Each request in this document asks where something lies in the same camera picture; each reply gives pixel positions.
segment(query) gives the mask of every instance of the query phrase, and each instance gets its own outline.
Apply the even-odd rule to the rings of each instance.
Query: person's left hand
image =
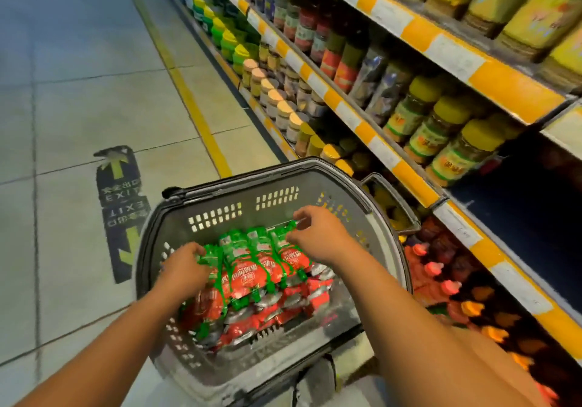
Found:
[[[179,303],[198,294],[208,281],[211,267],[198,264],[196,254],[205,255],[206,251],[195,242],[177,249],[164,262],[154,289]]]

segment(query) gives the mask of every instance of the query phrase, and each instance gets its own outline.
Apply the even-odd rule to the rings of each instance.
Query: yellow floor line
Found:
[[[158,29],[156,28],[154,22],[149,17],[149,12],[143,0],[132,0],[132,1],[135,5],[135,8],[137,8],[137,11],[142,17],[142,21],[145,25],[145,28],[147,29],[149,36],[151,37],[151,40],[154,43],[156,49],[158,50],[162,62],[164,63],[166,69],[168,70],[168,74],[170,75],[170,78],[172,79],[172,82],[174,83],[178,91],[178,95],[182,98],[182,102],[184,102],[184,105],[188,110],[190,117],[192,118],[194,127],[198,131],[198,134],[202,139],[202,143],[206,147],[208,155],[210,156],[210,159],[212,159],[212,163],[214,163],[214,166],[218,171],[218,175],[222,178],[232,176],[232,171],[228,166],[226,157],[224,157],[224,154],[222,154],[222,151],[220,150],[218,144],[216,143],[214,136],[210,132],[210,127],[206,123],[204,116],[202,115],[200,109],[198,108],[198,105],[194,100],[192,92],[187,87],[186,82],[182,77],[182,73],[178,68],[176,68],[174,59],[171,53],[168,51],[168,48],[166,47],[164,40],[159,34]]]

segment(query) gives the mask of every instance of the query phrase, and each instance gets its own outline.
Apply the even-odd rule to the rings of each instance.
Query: forearm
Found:
[[[121,405],[179,304],[154,288],[18,407]]]
[[[338,262],[390,388],[404,406],[531,406],[355,246]]]

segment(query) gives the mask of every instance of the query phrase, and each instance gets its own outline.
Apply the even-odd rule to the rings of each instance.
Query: person's right hand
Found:
[[[299,246],[311,259],[334,267],[346,252],[360,248],[338,217],[319,206],[304,206],[293,213],[297,229],[287,234],[289,243]]]

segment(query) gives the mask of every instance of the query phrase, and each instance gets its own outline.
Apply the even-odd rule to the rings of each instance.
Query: person's right arm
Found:
[[[295,212],[287,235],[311,258],[330,265],[356,304],[382,374],[405,407],[532,407],[466,345],[419,305],[331,212]]]

